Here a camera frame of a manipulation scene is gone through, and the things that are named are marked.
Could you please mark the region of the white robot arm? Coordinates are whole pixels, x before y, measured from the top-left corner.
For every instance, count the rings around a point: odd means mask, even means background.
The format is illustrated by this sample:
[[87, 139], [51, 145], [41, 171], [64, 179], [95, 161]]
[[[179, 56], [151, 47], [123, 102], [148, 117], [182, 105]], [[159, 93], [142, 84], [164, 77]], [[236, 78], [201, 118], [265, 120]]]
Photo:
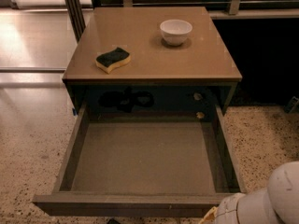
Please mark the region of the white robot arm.
[[299, 161], [275, 169], [266, 188], [224, 198], [198, 224], [299, 224]]

